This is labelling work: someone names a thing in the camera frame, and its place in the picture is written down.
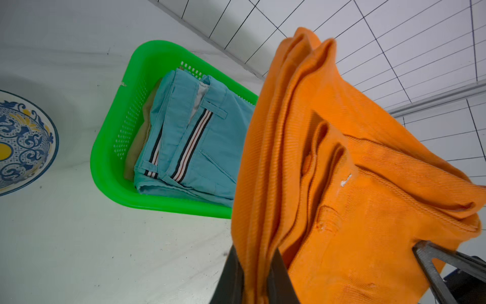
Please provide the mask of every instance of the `plate rim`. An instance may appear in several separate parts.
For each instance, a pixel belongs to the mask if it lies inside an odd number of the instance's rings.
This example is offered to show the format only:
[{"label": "plate rim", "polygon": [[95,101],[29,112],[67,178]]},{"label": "plate rim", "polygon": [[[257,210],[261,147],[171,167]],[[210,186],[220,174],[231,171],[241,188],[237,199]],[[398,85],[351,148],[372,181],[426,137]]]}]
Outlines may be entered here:
[{"label": "plate rim", "polygon": [[41,171],[41,172],[40,172],[40,173],[39,173],[39,174],[38,174],[36,177],[34,177],[33,179],[31,179],[29,182],[27,182],[27,183],[25,183],[25,184],[23,184],[23,185],[21,185],[21,186],[19,186],[19,187],[17,187],[17,188],[14,188],[14,189],[12,189],[12,190],[9,190],[9,191],[7,191],[7,192],[0,193],[0,197],[1,197],[1,196],[3,196],[3,195],[6,195],[6,194],[9,194],[9,193],[12,193],[12,192],[14,192],[14,191],[17,191],[17,190],[19,190],[19,189],[22,189],[23,187],[25,187],[25,186],[27,186],[27,185],[31,184],[31,183],[32,183],[34,180],[36,180],[36,179],[38,179],[40,176],[42,176],[42,175],[44,174],[44,172],[46,172],[46,171],[47,171],[47,169],[49,169],[49,167],[52,165],[52,163],[54,162],[54,159],[55,159],[55,158],[56,158],[56,156],[57,156],[57,150],[59,149],[59,134],[57,133],[57,128],[56,128],[56,125],[54,124],[54,122],[52,121],[52,119],[51,119],[51,118],[49,117],[49,115],[47,115],[47,113],[46,113],[46,112],[44,112],[44,110],[43,110],[43,109],[41,109],[41,108],[40,108],[38,105],[36,105],[35,103],[33,103],[33,102],[32,102],[32,101],[30,101],[30,100],[27,100],[27,99],[23,98],[22,96],[18,96],[17,94],[11,93],[11,92],[9,92],[9,91],[5,91],[5,90],[3,90],[3,89],[0,89],[0,91],[1,91],[1,92],[4,92],[4,93],[8,93],[8,94],[10,94],[10,95],[13,95],[13,96],[15,96],[15,97],[18,97],[18,98],[20,98],[20,99],[23,99],[23,100],[25,100],[26,102],[28,102],[29,104],[31,104],[31,105],[33,105],[34,107],[36,107],[37,109],[39,109],[39,110],[42,112],[42,114],[44,114],[44,115],[47,117],[47,119],[49,119],[49,122],[51,122],[52,128],[54,129],[54,135],[55,135],[55,138],[56,138],[56,148],[54,149],[54,153],[52,154],[52,158],[51,158],[51,160],[49,161],[49,163],[48,163],[48,164],[47,164],[47,165],[46,165],[46,166],[45,166],[45,167],[42,169],[42,171]]}]

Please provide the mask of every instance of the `light blue pants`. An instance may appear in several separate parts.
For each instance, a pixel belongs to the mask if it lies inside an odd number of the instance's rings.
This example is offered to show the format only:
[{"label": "light blue pants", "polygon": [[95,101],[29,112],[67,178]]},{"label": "light blue pants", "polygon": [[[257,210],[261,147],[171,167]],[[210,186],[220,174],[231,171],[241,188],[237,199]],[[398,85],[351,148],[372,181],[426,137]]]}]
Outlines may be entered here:
[{"label": "light blue pants", "polygon": [[254,106],[211,76],[201,82],[208,88],[196,108],[198,79],[182,70],[163,78],[149,139],[135,165],[135,187],[142,194],[232,207]]}]

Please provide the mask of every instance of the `folded clothes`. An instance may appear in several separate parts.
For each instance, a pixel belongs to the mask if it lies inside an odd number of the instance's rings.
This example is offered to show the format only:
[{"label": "folded clothes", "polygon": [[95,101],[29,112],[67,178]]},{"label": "folded clothes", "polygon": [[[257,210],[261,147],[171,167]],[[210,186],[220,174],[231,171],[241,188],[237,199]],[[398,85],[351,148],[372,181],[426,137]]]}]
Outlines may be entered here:
[{"label": "folded clothes", "polygon": [[211,76],[164,76],[150,112],[149,139],[135,165],[142,194],[231,207],[254,106]]},{"label": "folded clothes", "polygon": [[334,39],[299,28],[263,85],[231,222],[245,303],[268,303],[276,249],[302,304],[417,303],[429,286],[412,247],[455,250],[481,233],[485,189],[345,82],[335,58]]},{"label": "folded clothes", "polygon": [[147,143],[150,134],[150,109],[154,103],[155,95],[157,93],[158,87],[162,79],[159,79],[155,84],[152,92],[150,93],[147,101],[142,106],[143,123],[140,126],[135,138],[133,139],[130,148],[126,153],[125,159],[125,169],[123,171],[123,177],[129,181],[133,181],[135,171],[134,167],[139,159],[140,153],[142,152],[143,146]]}]

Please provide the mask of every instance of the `black grout line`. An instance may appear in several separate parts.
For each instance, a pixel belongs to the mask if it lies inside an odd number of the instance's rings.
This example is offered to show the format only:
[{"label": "black grout line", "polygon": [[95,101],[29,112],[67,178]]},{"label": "black grout line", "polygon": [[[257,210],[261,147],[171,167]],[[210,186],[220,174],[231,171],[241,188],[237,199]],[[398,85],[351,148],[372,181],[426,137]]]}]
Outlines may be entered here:
[{"label": "black grout line", "polygon": [[343,7],[345,7],[346,5],[348,5],[348,3],[350,3],[351,1],[353,0],[349,0],[348,2],[346,2],[343,6],[341,6],[340,9],[338,9],[334,14],[331,15],[331,17],[327,18],[326,21],[324,21],[321,25],[319,25],[315,30],[313,30],[313,32],[317,31],[324,23],[326,23],[329,19],[331,19],[334,15],[336,15],[340,10],[343,9]]},{"label": "black grout line", "polygon": [[267,15],[265,15],[259,8],[257,8],[257,6],[255,5],[255,8],[257,9],[257,11],[259,11],[265,18],[267,18],[268,21],[270,21],[270,23],[275,26],[275,30],[278,30],[278,26],[276,26],[268,17]]},{"label": "black grout line", "polygon": [[373,76],[373,77],[370,77],[370,78],[368,78],[368,79],[365,79],[365,80],[363,80],[362,82],[357,83],[355,86],[360,85],[360,84],[362,84],[363,82],[370,80],[371,78],[375,78],[376,76],[380,76],[381,74],[383,74],[383,73],[385,73],[385,72],[388,72],[389,70],[391,70],[391,68],[390,68],[390,69],[387,69],[387,70],[384,70],[383,72],[378,73],[378,74],[376,74],[376,75],[375,75],[375,76]]},{"label": "black grout line", "polygon": [[447,74],[449,74],[449,73],[452,73],[452,72],[458,71],[458,70],[460,70],[460,69],[467,68],[468,66],[471,66],[471,65],[473,65],[473,64],[474,64],[474,63],[470,63],[470,64],[468,64],[468,65],[466,65],[466,66],[463,66],[463,67],[460,67],[460,68],[458,68],[458,69],[455,69],[455,70],[449,71],[449,72],[447,72],[447,73],[441,74],[441,75],[439,75],[439,76],[432,77],[432,78],[430,78],[430,79],[424,80],[424,81],[422,81],[422,82],[419,82],[419,83],[417,83],[417,84],[414,84],[413,86],[409,86],[409,87],[407,87],[407,89],[409,89],[409,88],[413,88],[413,87],[415,87],[415,86],[418,86],[418,85],[420,85],[420,84],[423,84],[424,82],[430,81],[430,80],[432,80],[432,79],[436,79],[436,78],[438,78],[438,77],[440,77],[440,76],[444,76],[444,75],[447,75]]},{"label": "black grout line", "polygon": [[366,92],[366,91],[368,91],[368,90],[370,90],[370,89],[374,89],[374,88],[376,88],[376,87],[379,87],[379,86],[381,86],[381,85],[384,85],[385,83],[387,83],[387,82],[389,82],[389,81],[392,81],[392,80],[395,80],[395,79],[397,79],[397,78],[395,77],[395,78],[392,78],[392,79],[390,79],[390,80],[387,80],[387,81],[385,81],[385,82],[383,82],[383,83],[380,83],[379,85],[375,85],[374,87],[370,87],[369,89],[366,89],[366,90],[362,91],[361,93],[364,93],[364,92]]},{"label": "black grout line", "polygon": [[[363,16],[363,13],[361,12],[360,7],[359,7],[359,6],[358,6],[358,4],[356,3],[356,0],[353,0],[353,1],[354,1],[354,4],[356,4],[356,7],[358,8],[358,11],[360,11],[361,16]],[[382,51],[383,55],[385,56],[386,61],[388,62],[388,64],[389,64],[389,65],[390,65],[390,67],[392,68],[392,65],[390,64],[390,60],[388,60],[388,58],[386,57],[385,52],[383,51],[382,46],[380,45],[380,43],[379,43],[379,42],[378,42],[378,40],[376,39],[375,33],[374,33],[372,30],[371,30],[371,27],[369,26],[368,21],[366,21],[366,18],[365,18],[364,16],[363,16],[363,20],[366,22],[366,25],[368,26],[369,31],[370,31],[370,32],[371,32],[371,34],[373,35],[373,37],[374,37],[374,39],[375,39],[376,43],[378,43],[378,46],[380,47],[380,50]],[[409,100],[410,102],[412,102],[412,101],[410,100],[410,97],[409,97],[409,96],[408,96],[408,94],[407,94],[407,91],[405,91],[405,88],[404,88],[404,87],[403,87],[403,85],[401,84],[401,81],[400,81],[400,79],[398,78],[397,73],[395,72],[395,70],[394,70],[393,68],[392,68],[392,71],[393,71],[393,73],[395,74],[395,77],[398,79],[398,82],[400,83],[401,88],[403,89],[403,91],[404,91],[404,92],[405,92],[405,94],[407,95],[408,100]]]},{"label": "black grout line", "polygon": [[415,56],[415,57],[413,57],[413,58],[410,58],[410,59],[408,59],[408,60],[406,60],[406,61],[403,61],[402,63],[399,63],[399,64],[397,64],[396,66],[394,66],[394,68],[396,68],[396,67],[398,67],[398,66],[400,66],[400,65],[402,65],[402,64],[404,64],[404,63],[406,63],[406,62],[409,62],[410,60],[414,60],[415,58],[420,57],[420,56],[422,56],[422,55],[424,55],[424,54],[426,54],[426,53],[428,53],[428,52],[431,52],[431,51],[433,51],[433,50],[435,50],[435,49],[437,49],[437,48],[440,48],[441,46],[444,46],[444,45],[448,44],[449,42],[453,42],[454,40],[457,40],[457,39],[459,39],[459,38],[462,38],[462,37],[464,37],[464,36],[466,36],[467,34],[470,34],[470,33],[471,33],[471,32],[468,32],[468,33],[465,33],[465,34],[463,34],[463,35],[460,35],[459,37],[456,37],[456,38],[454,38],[454,39],[452,39],[452,40],[450,40],[450,41],[447,41],[446,43],[443,43],[443,44],[441,44],[441,45],[439,45],[439,46],[436,46],[435,48],[430,49],[430,50],[428,50],[428,51],[426,51],[426,52],[423,52],[423,53],[422,53],[422,54],[420,54],[420,55],[417,55],[417,56]]},{"label": "black grout line", "polygon": [[419,96],[414,97],[414,98],[412,98],[412,99],[417,99],[418,97],[422,97],[422,96],[425,96],[425,95],[428,95],[428,94],[431,94],[431,93],[434,93],[434,92],[440,91],[440,90],[442,90],[442,89],[447,89],[447,88],[450,88],[450,87],[453,87],[453,86],[457,86],[457,85],[459,85],[459,84],[461,84],[461,83],[467,82],[467,81],[469,81],[469,80],[474,80],[474,79],[475,79],[475,78],[471,78],[471,79],[468,79],[468,80],[464,80],[464,81],[458,82],[458,83],[456,83],[456,84],[454,84],[454,85],[451,85],[451,86],[447,86],[447,87],[444,87],[444,88],[441,88],[441,89],[436,89],[435,91],[432,91],[432,92],[428,92],[428,93],[425,93],[425,94],[419,95]]},{"label": "black grout line", "polygon": [[243,20],[243,22],[240,24],[240,27],[238,28],[238,30],[236,30],[235,34],[233,34],[233,37],[231,37],[231,39],[229,40],[228,44],[226,44],[225,46],[225,50],[226,48],[228,47],[228,45],[231,43],[231,41],[233,40],[233,38],[236,36],[236,33],[240,30],[240,28],[242,28],[244,22],[248,19],[248,17],[251,15],[251,12],[253,12],[253,10],[255,9],[255,7],[257,7],[257,4],[253,4],[253,8],[251,9],[250,13],[248,14],[248,16],[246,16],[246,18]]},{"label": "black grout line", "polygon": [[290,13],[290,15],[288,15],[288,16],[287,16],[287,18],[285,18],[285,20],[284,20],[284,21],[282,21],[282,23],[281,23],[281,24],[280,24],[280,25],[279,25],[277,28],[280,28],[280,26],[282,26],[282,24],[283,24],[285,21],[287,21],[287,19],[288,19],[288,18],[289,18],[289,17],[290,17],[290,16],[291,16],[291,15],[292,15],[294,12],[295,12],[295,10],[296,10],[297,8],[299,8],[299,6],[300,6],[302,3],[304,3],[304,1],[305,1],[305,0],[302,0],[302,2],[301,2],[301,3],[299,3],[299,5],[298,5],[298,6],[297,6],[297,7],[296,7],[296,8],[295,8],[295,9],[294,9],[294,10],[293,10],[291,13]]},{"label": "black grout line", "polygon": [[399,77],[402,77],[402,76],[404,76],[404,75],[406,75],[406,74],[408,74],[408,73],[411,73],[411,72],[413,72],[413,71],[416,71],[416,70],[418,70],[418,69],[421,69],[421,68],[423,68],[423,67],[426,67],[426,66],[428,66],[429,64],[432,64],[432,63],[434,63],[434,62],[437,62],[437,61],[439,61],[439,60],[442,60],[442,59],[444,59],[444,58],[447,58],[447,57],[449,57],[449,56],[452,56],[452,55],[454,55],[454,54],[456,54],[456,53],[459,53],[459,52],[462,52],[462,51],[464,51],[464,50],[467,50],[467,49],[468,49],[468,48],[470,48],[470,47],[474,47],[474,45],[470,45],[470,46],[468,46],[468,47],[466,47],[466,48],[463,48],[463,49],[461,49],[461,50],[455,51],[455,52],[453,52],[453,53],[451,53],[451,54],[449,54],[449,55],[447,55],[447,56],[444,56],[444,57],[442,57],[442,58],[439,58],[439,59],[436,59],[436,60],[431,61],[431,62],[429,62],[429,63],[426,63],[426,64],[424,64],[424,65],[423,65],[423,66],[421,66],[421,67],[418,67],[418,68],[416,68],[416,69],[413,69],[413,70],[411,70],[411,71],[408,71],[407,73],[403,73],[403,74],[402,74],[402,75],[400,75]]},{"label": "black grout line", "polygon": [[[473,47],[473,45],[470,45],[470,46],[468,46],[468,47],[466,47],[466,48],[464,48],[464,49],[461,49],[461,50],[459,50],[459,51],[453,52],[453,53],[451,53],[451,54],[449,54],[449,55],[447,55],[447,56],[444,56],[444,57],[442,57],[442,58],[440,58],[440,59],[437,59],[437,60],[431,61],[431,62],[429,62],[429,63],[427,63],[427,64],[424,64],[423,66],[418,67],[418,68],[416,68],[416,69],[413,69],[413,70],[411,70],[411,71],[409,71],[409,72],[407,72],[407,73],[404,73],[404,74],[400,75],[399,77],[402,77],[402,76],[404,76],[404,75],[406,75],[406,74],[408,74],[408,73],[410,73],[410,72],[413,72],[413,71],[415,71],[415,70],[418,70],[418,69],[420,69],[420,68],[423,68],[423,67],[425,67],[425,66],[427,66],[427,65],[429,65],[429,64],[431,64],[431,63],[434,63],[434,62],[436,62],[436,61],[439,61],[439,60],[441,60],[441,59],[444,59],[444,58],[446,58],[446,57],[449,57],[449,56],[451,56],[451,55],[453,55],[453,54],[455,54],[455,53],[458,53],[458,52],[461,52],[461,51],[463,51],[463,50],[466,50],[466,49],[468,49],[468,48],[470,48],[470,47]],[[376,76],[378,76],[378,75],[381,75],[381,74],[383,74],[383,73],[385,73],[385,72],[387,72],[387,71],[389,71],[389,70],[391,70],[391,69],[384,70],[383,72],[380,72],[380,73],[378,73],[378,74],[376,74],[376,75],[374,75],[374,76],[372,76],[372,77],[370,77],[370,78],[368,78],[368,79],[363,80],[362,82],[360,82],[360,83],[356,84],[355,86],[357,86],[357,85],[359,85],[359,84],[361,84],[361,83],[365,82],[366,80],[369,80],[369,79],[374,78],[374,77],[376,77]]]},{"label": "black grout line", "polygon": [[262,44],[261,44],[261,45],[260,45],[260,46],[257,48],[257,50],[256,50],[256,51],[255,51],[253,54],[251,54],[250,58],[248,58],[248,60],[244,62],[245,64],[246,64],[246,63],[247,63],[247,62],[248,62],[248,61],[251,59],[251,57],[253,57],[253,55],[255,55],[255,54],[258,52],[258,50],[259,50],[259,49],[260,49],[260,48],[261,48],[261,47],[262,47],[262,46],[265,44],[265,42],[267,42],[267,40],[268,40],[268,39],[270,39],[270,37],[271,37],[271,36],[272,36],[272,35],[273,35],[273,34],[274,34],[274,33],[275,33],[277,30],[278,30],[278,29],[275,29],[275,30],[273,31],[273,33],[271,33],[271,34],[270,34],[270,36],[268,36],[268,38],[267,38],[267,39],[266,39],[266,40],[265,40],[265,41],[264,41],[264,42],[263,42],[263,43],[262,43]]},{"label": "black grout line", "polygon": [[483,158],[482,156],[477,156],[477,157],[466,157],[465,159],[455,159],[455,160],[449,160],[449,161],[463,161],[463,160],[473,160],[473,159],[481,159]]},{"label": "black grout line", "polygon": [[477,107],[477,106],[484,105],[484,104],[486,104],[486,101],[483,102],[483,103],[477,104],[477,105],[473,105],[471,107]]},{"label": "black grout line", "polygon": [[366,62],[368,62],[368,61],[370,61],[370,60],[372,60],[372,59],[375,59],[376,57],[378,57],[378,56],[380,56],[380,55],[381,55],[381,54],[378,54],[378,55],[374,56],[373,58],[370,58],[370,59],[368,59],[367,61],[365,61],[365,62],[363,62],[363,63],[360,63],[359,65],[355,66],[355,67],[354,67],[354,68],[352,68],[351,70],[349,70],[349,71],[346,71],[346,72],[342,73],[342,74],[341,74],[341,76],[343,76],[343,75],[344,75],[344,74],[346,74],[347,72],[350,72],[350,71],[354,70],[354,69],[355,69],[355,68],[357,68],[358,66],[363,65],[363,64],[365,64]]},{"label": "black grout line", "polygon": [[380,6],[382,6],[383,4],[387,3],[388,0],[386,0],[385,2],[383,2],[382,4],[378,5],[377,7],[375,7],[371,12],[369,12],[368,14],[366,14],[365,17],[367,17],[369,14],[373,13],[374,11],[376,11]]},{"label": "black grout line", "polygon": [[390,94],[385,95],[385,96],[382,96],[382,97],[380,97],[380,98],[377,98],[377,99],[375,99],[375,100],[373,100],[373,101],[374,101],[374,102],[376,102],[377,100],[380,100],[380,99],[382,99],[382,98],[385,98],[385,97],[387,97],[387,96],[393,95],[393,94],[398,93],[398,92],[401,92],[401,91],[405,91],[405,90],[403,90],[403,89],[398,90],[398,91],[396,91],[396,92],[390,93]]},{"label": "black grout line", "polygon": [[469,100],[466,99],[466,102],[468,103],[469,112],[471,113],[471,119],[472,119],[472,123],[474,124],[474,129],[476,129],[476,135],[478,136],[479,146],[481,147],[481,151],[483,152],[483,157],[485,158],[486,161],[486,154],[483,149],[483,144],[481,143],[481,138],[479,137],[478,128],[476,128],[476,123],[474,121],[474,116],[472,115],[471,107],[469,106]]},{"label": "black grout line", "polygon": [[391,106],[387,106],[387,107],[384,107],[383,109],[388,109],[389,107],[393,107],[393,106],[396,106],[396,105],[399,105],[399,104],[403,104],[404,102],[410,102],[409,100],[404,100],[404,101],[400,101],[399,103],[396,103],[396,104],[393,104]]},{"label": "black grout line", "polygon": [[429,30],[429,29],[433,28],[434,26],[436,26],[436,25],[438,25],[438,24],[443,23],[443,22],[444,22],[444,21],[446,21],[447,19],[450,19],[450,18],[454,17],[455,15],[457,15],[457,14],[459,14],[459,13],[462,13],[463,11],[465,11],[465,10],[467,10],[467,9],[468,9],[468,8],[462,9],[462,10],[460,10],[459,12],[457,12],[457,13],[453,14],[452,16],[449,16],[449,17],[445,18],[444,20],[442,20],[442,21],[440,21],[440,22],[437,22],[436,24],[434,24],[434,25],[432,25],[432,26],[430,26],[430,27],[426,28],[425,30],[423,30],[423,31],[421,31],[421,32],[419,32],[419,33],[417,33],[417,34],[415,34],[415,35],[413,35],[412,37],[405,39],[404,41],[400,42],[399,44],[392,46],[391,48],[389,48],[389,49],[388,49],[388,50],[386,50],[385,52],[387,52],[387,51],[391,50],[391,49],[392,49],[392,48],[394,48],[394,47],[399,46],[400,44],[402,44],[402,43],[404,43],[404,42],[406,42],[406,41],[408,41],[408,40],[412,39],[413,37],[416,37],[417,35],[420,35],[421,33],[423,33],[423,32],[425,32],[425,31],[427,31],[427,30]]},{"label": "black grout line", "polygon": [[279,32],[281,32],[281,33],[282,33],[282,35],[283,35],[285,38],[288,38],[288,37],[287,37],[287,35],[285,35],[285,34],[284,34],[284,33],[283,33],[283,32],[282,32],[282,31],[281,31],[279,28],[277,28],[277,30],[278,30]]},{"label": "black grout line", "polygon": [[435,117],[435,116],[440,116],[440,115],[449,114],[449,113],[452,113],[452,112],[457,112],[457,111],[464,110],[464,109],[467,109],[467,108],[468,107],[462,107],[462,108],[457,109],[457,110],[452,110],[452,111],[440,113],[440,114],[437,114],[437,115],[427,116],[425,118],[420,118],[420,119],[417,119],[417,120],[408,122],[408,124],[411,124],[411,123],[414,123],[414,122],[418,122],[418,121],[421,121],[421,120],[424,120],[424,119],[429,119],[429,118],[432,118],[432,117]]},{"label": "black grout line", "polygon": [[476,62],[476,43],[474,42],[474,21],[472,19],[472,0],[469,0],[469,9],[471,10],[471,28],[472,28],[472,45],[474,49],[474,67],[476,69],[476,81],[478,81],[478,65]]},{"label": "black grout line", "polygon": [[[441,44],[441,45],[439,45],[439,46],[437,46],[437,47],[435,47],[435,48],[433,48],[433,49],[430,49],[430,50],[428,50],[428,51],[426,51],[426,52],[423,52],[423,53],[422,53],[422,54],[420,54],[420,55],[417,55],[417,56],[415,56],[415,57],[413,57],[413,58],[411,58],[411,59],[408,59],[407,61],[404,61],[404,62],[402,62],[402,63],[400,63],[400,64],[397,64],[397,65],[396,65],[396,66],[394,66],[393,68],[396,68],[396,67],[398,67],[398,66],[400,66],[400,65],[402,65],[402,64],[404,64],[404,63],[406,63],[406,62],[408,62],[408,61],[410,61],[410,60],[413,60],[413,59],[415,59],[415,58],[417,58],[417,57],[419,57],[419,56],[422,56],[422,55],[424,55],[424,54],[426,54],[426,53],[428,53],[428,52],[430,52],[430,51],[432,51],[432,50],[435,50],[436,48],[439,48],[439,47],[441,47],[441,46],[443,46],[443,45],[445,45],[445,44],[448,44],[449,42],[452,42],[452,41],[454,41],[454,40],[456,40],[456,39],[459,39],[459,38],[461,38],[461,37],[463,37],[463,36],[465,36],[465,35],[467,35],[467,34],[470,34],[470,33],[471,33],[471,32],[466,33],[466,34],[464,34],[464,35],[461,35],[461,36],[459,36],[459,37],[457,37],[457,38],[454,38],[454,39],[453,39],[453,40],[451,40],[451,41],[448,41],[448,42],[446,42],[446,43],[444,43],[444,44]],[[371,58],[371,59],[374,59],[374,58],[376,58],[376,57],[378,57],[378,56],[380,56],[380,55],[381,55],[381,54],[378,54],[378,55],[374,56],[374,57],[373,57],[373,58]],[[363,63],[361,63],[361,64],[357,65],[356,67],[352,68],[351,70],[349,70],[349,71],[347,71],[347,72],[350,72],[350,71],[354,70],[355,68],[357,68],[357,67],[359,67],[360,65],[362,65],[362,64],[364,64],[364,63],[366,63],[366,62],[370,61],[371,59],[368,59],[367,61],[365,61],[365,62],[363,62]],[[421,66],[421,67],[418,67],[418,68],[416,68],[416,69],[414,69],[414,70],[411,70],[411,71],[409,71],[409,72],[407,72],[407,73],[410,73],[410,72],[415,71],[415,70],[417,70],[417,69],[423,68],[423,67],[425,67],[426,65],[428,65],[428,64],[430,64],[430,63],[427,63],[427,64],[425,64],[425,65],[423,65],[423,66]],[[378,75],[380,75],[380,74],[383,74],[384,72],[386,72],[386,71],[388,71],[388,70],[390,70],[390,69],[387,69],[387,70],[385,70],[385,71],[383,71],[383,72],[380,72],[380,73],[378,73],[378,74],[376,74],[376,75],[374,75],[374,76],[372,76],[372,77],[370,77],[370,78],[368,78],[368,79],[363,80],[362,82],[365,82],[366,80],[369,80],[369,79],[371,79],[371,78],[373,78],[373,77],[376,77],[376,76],[378,76]]]},{"label": "black grout line", "polygon": [[347,55],[346,57],[340,59],[338,62],[336,62],[336,64],[340,63],[341,61],[343,61],[344,59],[348,58],[349,56],[353,55],[354,53],[356,53],[357,51],[359,51],[360,49],[368,46],[368,44],[370,44],[371,42],[374,42],[375,40],[372,40],[370,42],[368,42],[367,44],[363,45],[362,47],[360,47],[359,49],[355,50],[354,52],[352,52],[351,54]]},{"label": "black grout line", "polygon": [[189,4],[189,0],[187,0],[186,2],[186,6],[184,7],[184,11],[182,12],[182,16],[181,16],[181,19],[184,17],[184,14],[186,12],[186,8],[187,8],[187,5]]},{"label": "black grout line", "polygon": [[461,132],[461,133],[457,133],[457,134],[451,134],[451,135],[444,135],[444,136],[439,136],[439,137],[434,137],[434,138],[429,138],[429,139],[424,139],[422,141],[420,141],[421,143],[423,142],[426,142],[426,141],[431,141],[431,140],[434,140],[434,139],[439,139],[439,138],[444,138],[444,137],[450,137],[450,136],[456,136],[456,135],[461,135],[461,134],[468,134],[468,133],[472,133],[472,132],[475,132],[474,130],[473,131],[468,131],[468,132]]},{"label": "black grout line", "polygon": [[426,10],[428,10],[429,8],[433,7],[434,5],[436,5],[437,3],[441,2],[442,0],[439,0],[437,1],[436,3],[432,4],[431,6],[427,7],[426,9],[424,10],[421,10],[420,12],[416,13],[415,15],[411,16],[410,18],[408,18],[407,20],[405,20],[404,22],[400,23],[399,25],[395,26],[394,28],[386,31],[385,33],[381,34],[378,38],[381,38],[383,37],[384,35],[386,35],[387,33],[391,32],[392,30],[396,29],[397,27],[401,26],[402,24],[404,24],[405,22],[407,22],[408,20],[412,19],[412,18],[415,18],[416,16],[420,15],[421,13],[425,12]]},{"label": "black grout line", "polygon": [[348,27],[347,29],[345,29],[342,33],[340,33],[339,35],[337,35],[336,37],[334,37],[334,39],[337,39],[339,36],[341,36],[342,34],[344,34],[347,30],[349,30],[350,28],[352,28],[356,23],[360,22],[363,19],[364,18],[361,18],[358,21],[356,21],[355,23],[353,23],[353,25],[351,25],[350,27]]},{"label": "black grout line", "polygon": [[216,29],[216,27],[218,26],[219,20],[221,20],[221,18],[222,18],[222,17],[223,17],[223,15],[225,14],[225,11],[226,11],[226,9],[228,8],[228,6],[229,6],[229,3],[230,3],[230,2],[231,2],[231,0],[229,0],[229,1],[228,1],[228,4],[226,5],[225,10],[224,10],[224,11],[223,11],[223,13],[221,14],[221,16],[219,16],[218,22],[216,22],[216,25],[214,25],[214,28],[213,28],[213,30],[211,31],[211,34],[209,34],[209,39],[211,39],[211,35],[212,35],[212,33],[214,32],[214,30],[215,30],[215,29]]}]

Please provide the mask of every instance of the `decorative plate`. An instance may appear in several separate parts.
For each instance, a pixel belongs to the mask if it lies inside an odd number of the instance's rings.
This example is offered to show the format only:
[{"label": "decorative plate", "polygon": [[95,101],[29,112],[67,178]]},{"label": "decorative plate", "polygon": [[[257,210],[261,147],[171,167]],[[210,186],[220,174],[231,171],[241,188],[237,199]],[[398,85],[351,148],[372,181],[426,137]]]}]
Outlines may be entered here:
[{"label": "decorative plate", "polygon": [[58,147],[56,127],[43,110],[0,90],[0,196],[41,176],[54,161]]}]

